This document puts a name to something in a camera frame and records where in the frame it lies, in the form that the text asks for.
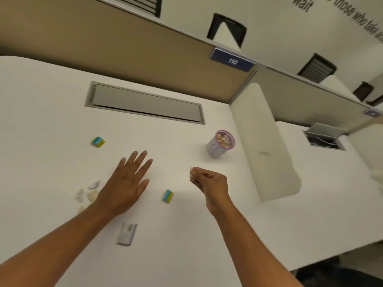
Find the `right hand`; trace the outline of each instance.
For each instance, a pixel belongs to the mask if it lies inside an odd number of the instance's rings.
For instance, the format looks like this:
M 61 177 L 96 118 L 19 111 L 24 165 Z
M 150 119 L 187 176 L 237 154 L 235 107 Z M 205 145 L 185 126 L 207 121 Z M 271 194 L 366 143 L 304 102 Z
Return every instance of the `right hand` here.
M 190 171 L 191 183 L 197 186 L 206 197 L 206 206 L 211 214 L 216 215 L 232 205 L 227 189 L 227 178 L 217 172 L 193 167 Z

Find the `left hand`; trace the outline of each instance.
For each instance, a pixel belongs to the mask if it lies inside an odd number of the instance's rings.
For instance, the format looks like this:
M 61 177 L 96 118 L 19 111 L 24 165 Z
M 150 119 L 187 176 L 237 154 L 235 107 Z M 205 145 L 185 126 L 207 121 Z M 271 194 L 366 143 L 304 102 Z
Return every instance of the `left hand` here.
M 111 178 L 94 202 L 95 206 L 102 211 L 106 211 L 112 217 L 116 217 L 131 208 L 149 184 L 149 179 L 142 182 L 141 179 L 151 166 L 153 159 L 146 161 L 138 170 L 146 157 L 147 151 L 142 152 L 136 159 L 137 154 L 137 151 L 134 151 L 127 161 L 125 158 L 121 159 Z

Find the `number plate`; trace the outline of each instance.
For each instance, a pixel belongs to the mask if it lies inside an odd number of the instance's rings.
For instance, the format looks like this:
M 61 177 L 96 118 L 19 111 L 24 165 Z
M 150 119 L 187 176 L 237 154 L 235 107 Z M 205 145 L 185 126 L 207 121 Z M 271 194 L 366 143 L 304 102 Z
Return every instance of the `number plate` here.
M 242 70 L 243 72 L 249 72 L 255 64 L 255 62 L 229 53 L 220 48 L 214 48 L 213 52 L 210 55 L 210 59 L 216 62 L 223 63 L 230 67 Z

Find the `cup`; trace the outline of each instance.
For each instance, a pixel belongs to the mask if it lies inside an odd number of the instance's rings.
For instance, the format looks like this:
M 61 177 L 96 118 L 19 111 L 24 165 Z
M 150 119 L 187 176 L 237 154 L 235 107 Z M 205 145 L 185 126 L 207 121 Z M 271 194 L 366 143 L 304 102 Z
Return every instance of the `cup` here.
M 213 139 L 206 145 L 206 151 L 213 158 L 219 158 L 223 153 L 234 148 L 234 137 L 225 130 L 219 130 Z

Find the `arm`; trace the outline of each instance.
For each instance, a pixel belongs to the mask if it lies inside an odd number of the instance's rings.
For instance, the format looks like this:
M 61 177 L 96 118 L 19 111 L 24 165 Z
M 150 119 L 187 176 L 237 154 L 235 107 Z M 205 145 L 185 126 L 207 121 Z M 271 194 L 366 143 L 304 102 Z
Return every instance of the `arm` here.
M 0 286 L 55 286 L 93 238 L 114 217 L 126 212 L 144 192 L 149 179 L 140 181 L 152 160 L 149 159 L 140 170 L 138 168 L 146 154 L 144 151 L 135 161 L 135 151 L 126 163 L 122 158 L 91 206 L 1 264 Z
M 232 203 L 224 175 L 194 167 L 190 181 L 206 196 L 243 287 L 300 287 L 295 277 L 266 248 Z

